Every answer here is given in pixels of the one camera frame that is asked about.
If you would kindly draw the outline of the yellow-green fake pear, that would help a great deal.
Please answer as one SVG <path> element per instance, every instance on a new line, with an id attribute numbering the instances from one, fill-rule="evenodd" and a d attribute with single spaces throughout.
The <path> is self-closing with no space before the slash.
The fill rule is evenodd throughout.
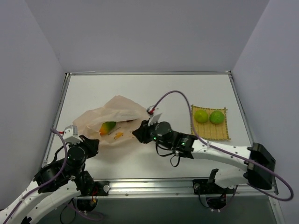
<path id="1" fill-rule="evenodd" d="M 194 114 L 194 119 L 198 122 L 198 123 L 206 123 L 209 119 L 209 115 L 205 110 L 198 110 L 195 112 Z"/>

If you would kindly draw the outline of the green fake lime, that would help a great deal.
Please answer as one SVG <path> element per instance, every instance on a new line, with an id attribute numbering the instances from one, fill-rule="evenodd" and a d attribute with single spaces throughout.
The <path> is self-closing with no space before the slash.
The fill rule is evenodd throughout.
<path id="1" fill-rule="evenodd" d="M 225 120 L 225 115 L 222 111 L 215 110 L 210 114 L 209 120 L 213 124 L 221 124 Z"/>

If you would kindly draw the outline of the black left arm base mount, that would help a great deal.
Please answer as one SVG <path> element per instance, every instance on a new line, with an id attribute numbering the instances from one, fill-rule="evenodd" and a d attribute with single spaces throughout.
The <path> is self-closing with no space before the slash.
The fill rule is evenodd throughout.
<path id="1" fill-rule="evenodd" d="M 95 209 L 98 203 L 99 196 L 108 196 L 110 191 L 109 181 L 97 181 L 95 182 L 92 190 L 88 193 L 91 199 L 77 199 L 76 207 L 80 211 L 91 212 Z"/>

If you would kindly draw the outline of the orange green fake mango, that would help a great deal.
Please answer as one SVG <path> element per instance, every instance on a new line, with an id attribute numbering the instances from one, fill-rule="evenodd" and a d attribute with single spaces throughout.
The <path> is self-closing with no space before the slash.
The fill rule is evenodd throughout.
<path id="1" fill-rule="evenodd" d="M 109 134 L 116 126 L 115 121 L 104 122 L 99 130 L 101 136 Z"/>

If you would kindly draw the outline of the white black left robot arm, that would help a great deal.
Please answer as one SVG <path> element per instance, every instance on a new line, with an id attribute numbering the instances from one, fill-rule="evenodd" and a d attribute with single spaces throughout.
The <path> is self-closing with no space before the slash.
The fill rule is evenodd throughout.
<path id="1" fill-rule="evenodd" d="M 56 160 L 41 168 L 25 191 L 9 206 L 0 212 L 2 224 L 20 224 L 31 210 L 40 208 L 39 203 L 63 186 L 66 193 L 61 197 L 62 202 L 67 201 L 69 182 L 75 183 L 75 193 L 87 196 L 92 193 L 95 182 L 88 171 L 85 170 L 87 159 L 98 154 L 99 140 L 91 140 L 83 135 L 73 136 L 75 142 L 66 140 L 60 133 L 57 136 L 62 142 L 64 158 Z"/>

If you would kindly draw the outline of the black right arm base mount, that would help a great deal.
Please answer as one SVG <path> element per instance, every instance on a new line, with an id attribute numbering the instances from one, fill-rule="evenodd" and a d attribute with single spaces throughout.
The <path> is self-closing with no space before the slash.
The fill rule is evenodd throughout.
<path id="1" fill-rule="evenodd" d="M 192 184 L 200 204 L 211 212 L 223 211 L 236 194 L 236 187 L 223 189 L 208 179 L 194 179 Z"/>

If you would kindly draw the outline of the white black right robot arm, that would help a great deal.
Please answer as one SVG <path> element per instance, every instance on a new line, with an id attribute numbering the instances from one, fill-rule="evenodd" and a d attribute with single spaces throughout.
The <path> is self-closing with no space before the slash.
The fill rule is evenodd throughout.
<path id="1" fill-rule="evenodd" d="M 264 190 L 272 188 L 276 160 L 262 144 L 254 142 L 251 146 L 236 147 L 199 140 L 195 135 L 172 130 L 165 121 L 151 124 L 144 120 L 132 134 L 140 143 L 155 142 L 157 149 L 168 151 L 167 156 L 205 159 L 232 166 L 226 171 L 220 168 L 211 171 L 211 182 L 223 189 L 240 184 Z"/>

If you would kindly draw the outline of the translucent peach plastic bag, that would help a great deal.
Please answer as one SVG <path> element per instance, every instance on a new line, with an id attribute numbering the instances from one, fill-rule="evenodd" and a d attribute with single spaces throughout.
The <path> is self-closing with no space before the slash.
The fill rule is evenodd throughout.
<path id="1" fill-rule="evenodd" d="M 84 112 L 73 121 L 78 133 L 97 139 L 100 146 L 116 146 L 135 141 L 133 131 L 148 120 L 146 109 L 123 96 L 115 96 L 104 106 Z"/>

